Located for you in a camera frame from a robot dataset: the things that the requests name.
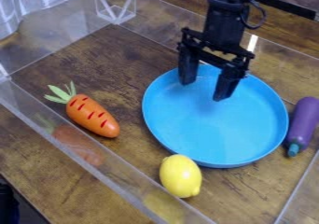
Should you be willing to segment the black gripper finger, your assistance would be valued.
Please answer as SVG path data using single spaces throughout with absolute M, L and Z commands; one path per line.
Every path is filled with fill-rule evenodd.
M 196 81 L 197 65 L 197 52 L 181 45 L 179 48 L 179 82 L 181 85 Z
M 235 91 L 242 78 L 246 77 L 247 67 L 227 63 L 217 76 L 213 100 L 216 102 L 228 99 Z

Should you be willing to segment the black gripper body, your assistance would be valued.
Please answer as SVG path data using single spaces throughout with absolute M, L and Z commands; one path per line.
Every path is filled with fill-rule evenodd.
M 188 27 L 181 31 L 181 45 L 197 52 L 200 61 L 220 70 L 227 63 L 248 69 L 254 54 L 239 45 L 247 27 L 250 7 L 242 1 L 208 0 L 208 11 L 203 31 Z

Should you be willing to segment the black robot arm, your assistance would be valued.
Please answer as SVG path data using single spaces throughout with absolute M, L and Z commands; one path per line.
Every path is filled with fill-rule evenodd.
M 254 53 L 240 47 L 244 29 L 263 24 L 248 24 L 250 5 L 266 14 L 255 0 L 208 0 L 203 31 L 184 27 L 179 42 L 179 82 L 188 85 L 196 81 L 199 62 L 220 69 L 213 100 L 229 98 L 240 79 L 247 75 Z

